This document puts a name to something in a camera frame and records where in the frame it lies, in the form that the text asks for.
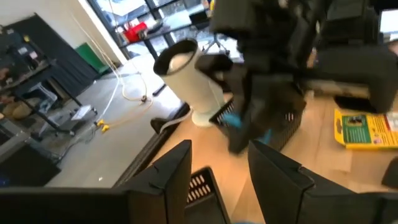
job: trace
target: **yellow package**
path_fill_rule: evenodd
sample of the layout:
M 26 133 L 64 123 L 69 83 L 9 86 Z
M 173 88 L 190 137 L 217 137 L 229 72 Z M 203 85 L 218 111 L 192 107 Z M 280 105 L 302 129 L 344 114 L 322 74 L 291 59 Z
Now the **yellow package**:
M 335 110 L 335 139 L 347 149 L 398 149 L 398 113 L 341 114 Z

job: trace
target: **black wire basket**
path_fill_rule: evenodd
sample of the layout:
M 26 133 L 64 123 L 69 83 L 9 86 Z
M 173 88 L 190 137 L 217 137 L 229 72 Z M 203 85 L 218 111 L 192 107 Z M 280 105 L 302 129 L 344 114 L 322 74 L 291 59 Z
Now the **black wire basket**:
M 210 122 L 215 124 L 225 136 L 228 136 L 228 129 L 232 127 L 222 122 L 223 116 L 232 113 L 233 110 L 233 99 L 230 99 L 216 114 L 214 114 L 213 117 L 210 118 Z M 292 111 L 285 114 L 284 120 L 280 122 L 280 127 L 276 132 L 273 130 L 272 137 L 267 145 L 277 151 L 281 151 L 299 128 L 302 114 L 303 111 Z
M 225 204 L 210 167 L 191 176 L 185 219 L 188 224 L 230 224 Z

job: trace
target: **red container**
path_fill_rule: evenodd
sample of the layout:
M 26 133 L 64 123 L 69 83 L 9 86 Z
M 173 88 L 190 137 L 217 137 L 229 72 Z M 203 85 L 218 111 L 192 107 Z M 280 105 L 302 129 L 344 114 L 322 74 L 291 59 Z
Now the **red container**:
M 127 40 L 131 43 L 131 42 L 136 42 L 138 40 L 140 40 L 140 36 L 139 33 L 146 30 L 148 27 L 145 24 L 145 22 L 140 22 L 138 25 L 131 27 L 129 25 L 129 27 L 127 28 L 126 31 L 123 32 L 124 36 L 126 36 Z

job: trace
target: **concrete floor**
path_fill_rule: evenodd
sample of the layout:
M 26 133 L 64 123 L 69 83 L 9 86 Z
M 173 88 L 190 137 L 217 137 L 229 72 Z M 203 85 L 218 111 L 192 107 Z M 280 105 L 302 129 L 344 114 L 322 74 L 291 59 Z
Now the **concrete floor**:
M 121 73 L 142 72 L 147 83 L 148 96 L 163 84 L 163 81 L 154 75 L 153 61 L 145 61 L 139 69 L 129 62 L 120 69 Z M 144 84 L 139 75 L 130 75 L 124 78 L 130 97 L 141 97 L 144 94 Z M 89 89 L 83 92 L 78 99 L 83 104 L 91 104 L 97 108 L 99 114 L 105 109 L 118 80 L 106 78 L 96 81 Z M 167 117 L 182 105 L 174 93 L 166 88 L 158 97 L 154 98 L 151 108 L 139 116 L 148 104 L 139 106 L 138 102 L 131 102 L 123 98 L 121 84 L 109 110 L 103 119 L 115 122 L 121 117 L 132 118 L 132 121 L 123 122 L 123 125 L 111 128 L 102 134 L 97 130 L 95 137 L 88 144 L 84 142 L 73 146 L 60 164 L 61 173 L 48 183 L 48 187 L 112 187 L 134 160 L 148 140 L 155 134 L 149 121 L 155 117 Z M 87 138 L 89 131 L 80 131 L 77 138 Z

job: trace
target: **white cylindrical container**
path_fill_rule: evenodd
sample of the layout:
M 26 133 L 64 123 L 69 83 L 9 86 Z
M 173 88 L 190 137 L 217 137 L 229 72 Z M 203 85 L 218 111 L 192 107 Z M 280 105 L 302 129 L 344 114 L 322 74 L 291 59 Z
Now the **white cylindrical container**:
M 155 61 L 154 72 L 193 110 L 197 126 L 210 126 L 209 119 L 224 104 L 223 90 L 195 69 L 203 53 L 195 40 L 182 40 L 164 50 Z

